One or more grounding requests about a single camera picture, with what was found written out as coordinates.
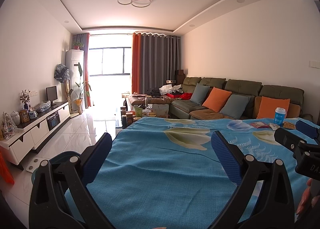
hand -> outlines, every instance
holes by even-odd
[[[307,188],[306,190],[303,192],[302,194],[302,197],[301,197],[301,201],[298,205],[298,208],[297,208],[297,212],[296,214],[299,215],[303,212],[303,210],[305,209],[305,204],[308,202],[308,199],[310,198],[310,187],[311,187],[311,182],[312,182],[312,179],[310,178],[308,181],[307,181]],[[311,205],[312,207],[314,207],[317,203],[317,201],[319,200],[319,197],[320,196],[316,196],[314,197],[312,200],[311,200]]]

blue pillow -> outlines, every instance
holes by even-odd
[[[233,117],[234,119],[239,119],[247,106],[250,97],[232,94],[230,95],[225,106],[221,109],[220,113]]]
[[[197,83],[190,101],[201,105],[208,93],[209,88],[210,86],[205,86]]]

computer monitor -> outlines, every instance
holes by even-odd
[[[47,87],[46,90],[47,90],[47,98],[48,98],[48,101],[51,102],[51,106],[56,105],[56,103],[53,103],[53,101],[58,99],[57,87],[56,86]]]

white wall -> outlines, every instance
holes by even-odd
[[[320,14],[313,0],[261,0],[182,37],[187,76],[222,77],[298,87],[304,113],[318,120]]]
[[[5,0],[0,8],[0,114],[22,106],[22,90],[38,90],[34,106],[46,99],[45,88],[61,84],[53,78],[65,62],[71,34],[36,0]]]

blue bedsheet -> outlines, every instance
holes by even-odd
[[[117,229],[206,229],[236,188],[210,144],[212,132],[219,130],[244,154],[265,162],[282,159],[297,206],[307,178],[294,171],[292,153],[274,141],[271,129],[248,125],[256,121],[142,118],[118,134],[87,188]],[[292,132],[315,143],[296,130]],[[261,185],[257,183],[243,218],[250,215]],[[69,192],[66,198],[80,219]]]

